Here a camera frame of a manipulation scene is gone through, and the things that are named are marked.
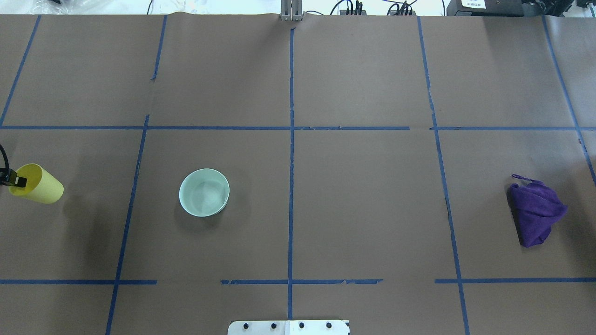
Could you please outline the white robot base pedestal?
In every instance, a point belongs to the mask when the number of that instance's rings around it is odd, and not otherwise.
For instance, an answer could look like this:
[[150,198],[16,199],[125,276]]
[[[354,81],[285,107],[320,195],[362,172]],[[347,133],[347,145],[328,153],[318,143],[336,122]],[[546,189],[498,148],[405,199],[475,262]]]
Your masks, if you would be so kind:
[[230,323],[228,335],[349,335],[344,320],[261,320]]

